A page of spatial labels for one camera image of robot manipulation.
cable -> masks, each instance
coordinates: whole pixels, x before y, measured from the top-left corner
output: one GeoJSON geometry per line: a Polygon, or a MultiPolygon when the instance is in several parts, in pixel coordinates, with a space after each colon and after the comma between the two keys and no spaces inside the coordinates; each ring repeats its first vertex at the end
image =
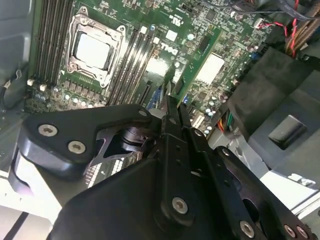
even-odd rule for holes
{"type": "Polygon", "coordinates": [[[310,16],[305,16],[305,15],[301,14],[296,9],[294,9],[292,6],[290,6],[289,3],[287,2],[287,0],[278,0],[278,6],[286,14],[288,14],[291,17],[293,17],[299,21],[302,21],[302,22],[315,20],[315,19],[319,18],[319,16],[310,17],[310,16]]]}
{"type": "Polygon", "coordinates": [[[261,11],[241,11],[235,9],[233,6],[231,7],[232,11],[239,13],[239,14],[283,14],[284,11],[281,10],[261,10],[261,11]]]}

green circuit board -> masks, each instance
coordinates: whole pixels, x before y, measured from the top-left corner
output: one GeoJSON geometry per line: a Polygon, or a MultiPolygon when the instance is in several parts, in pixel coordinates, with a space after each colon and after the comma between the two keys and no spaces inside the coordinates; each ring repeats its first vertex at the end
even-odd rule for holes
{"type": "MultiPolygon", "coordinates": [[[[39,44],[39,2],[37,1],[34,18],[31,78],[36,65],[33,55],[39,44]]],[[[259,15],[239,16],[229,9],[212,10],[197,0],[76,0],[72,3],[69,22],[82,7],[87,9],[91,19],[109,28],[125,26],[127,46],[134,37],[134,32],[138,32],[132,48],[141,50],[146,46],[145,58],[139,67],[135,68],[135,64],[126,67],[131,74],[131,82],[119,84],[118,67],[110,86],[103,88],[97,80],[79,72],[67,71],[66,49],[70,37],[67,34],[56,86],[47,87],[45,91],[39,90],[39,85],[36,84],[29,86],[31,97],[27,99],[25,106],[28,112],[102,107],[108,103],[134,103],[154,107],[152,101],[156,102],[159,98],[155,93],[162,88],[176,97],[178,103],[184,101],[189,104],[196,101],[196,111],[205,113],[212,100],[216,106],[221,104],[221,93],[231,88],[242,69],[250,62],[251,46],[259,46],[270,32],[270,29],[254,28],[255,22],[260,19],[259,15]],[[224,64],[213,82],[206,84],[197,79],[197,76],[211,54],[222,59],[224,64]],[[172,89],[167,88],[168,82],[174,84],[172,89]],[[113,92],[116,85],[121,87],[118,92],[113,92]],[[116,94],[116,99],[122,100],[112,101],[116,94]]]]}

screw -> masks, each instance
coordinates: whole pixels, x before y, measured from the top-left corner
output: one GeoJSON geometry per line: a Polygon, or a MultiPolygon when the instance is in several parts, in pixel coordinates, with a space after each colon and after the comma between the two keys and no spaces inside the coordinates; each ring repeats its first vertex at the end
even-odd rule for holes
{"type": "Polygon", "coordinates": [[[71,141],[68,144],[68,149],[74,154],[83,154],[86,151],[86,145],[80,141],[71,141]]]}
{"type": "Polygon", "coordinates": [[[173,117],[170,117],[169,121],[173,124],[177,124],[176,120],[173,117]]]}
{"type": "Polygon", "coordinates": [[[55,126],[50,124],[43,124],[39,126],[38,131],[42,136],[45,136],[45,137],[53,137],[58,133],[58,129],[55,126]]]}
{"type": "Polygon", "coordinates": [[[222,149],[222,152],[224,153],[224,155],[229,156],[229,152],[226,149],[222,149]]]}
{"type": "Polygon", "coordinates": [[[181,197],[174,197],[172,199],[172,206],[180,214],[186,214],[188,212],[188,205],[181,197]]]}
{"type": "Polygon", "coordinates": [[[144,116],[144,117],[147,116],[146,112],[145,112],[145,111],[142,111],[142,110],[139,110],[139,114],[142,115],[142,116],[144,116]]]}
{"type": "Polygon", "coordinates": [[[292,230],[291,227],[289,227],[288,225],[284,225],[284,229],[286,230],[286,232],[293,238],[296,237],[296,233],[292,230]]]}
{"type": "Polygon", "coordinates": [[[199,137],[202,136],[202,132],[201,132],[200,130],[195,129],[194,132],[195,132],[195,134],[197,134],[199,137]]]}
{"type": "Polygon", "coordinates": [[[308,239],[309,236],[308,234],[306,233],[305,230],[303,230],[300,226],[297,226],[296,229],[298,229],[299,233],[301,233],[301,235],[305,238],[305,239],[308,239]]]}
{"type": "Polygon", "coordinates": [[[240,228],[242,232],[247,235],[249,238],[253,239],[255,237],[255,231],[246,221],[240,221],[240,228]]]}

gray plastic panel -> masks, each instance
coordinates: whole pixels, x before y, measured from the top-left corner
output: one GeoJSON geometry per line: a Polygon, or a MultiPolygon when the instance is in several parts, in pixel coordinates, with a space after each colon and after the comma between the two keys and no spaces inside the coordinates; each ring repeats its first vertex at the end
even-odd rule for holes
{"type": "MultiPolygon", "coordinates": [[[[29,61],[35,0],[0,0],[0,86],[22,63],[29,61]]],[[[9,106],[25,94],[26,79],[14,82],[5,94],[9,106]]],[[[0,170],[8,171],[23,104],[12,111],[0,109],[0,170]]]]}

blue component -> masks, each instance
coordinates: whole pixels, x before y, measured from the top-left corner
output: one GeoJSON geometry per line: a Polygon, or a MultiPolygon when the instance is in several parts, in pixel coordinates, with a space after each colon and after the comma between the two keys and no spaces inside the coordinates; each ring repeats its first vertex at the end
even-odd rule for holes
{"type": "Polygon", "coordinates": [[[258,52],[253,52],[253,53],[250,54],[250,58],[253,61],[258,61],[261,58],[261,54],[258,53],[258,52]]]}
{"type": "Polygon", "coordinates": [[[160,98],[161,90],[162,90],[162,86],[158,87],[158,89],[154,92],[151,101],[149,102],[148,106],[146,107],[146,109],[148,111],[154,107],[155,103],[160,98]]]}
{"type": "Polygon", "coordinates": [[[184,98],[183,98],[183,103],[187,104],[188,101],[189,101],[189,97],[187,95],[185,95],[184,98]]]}

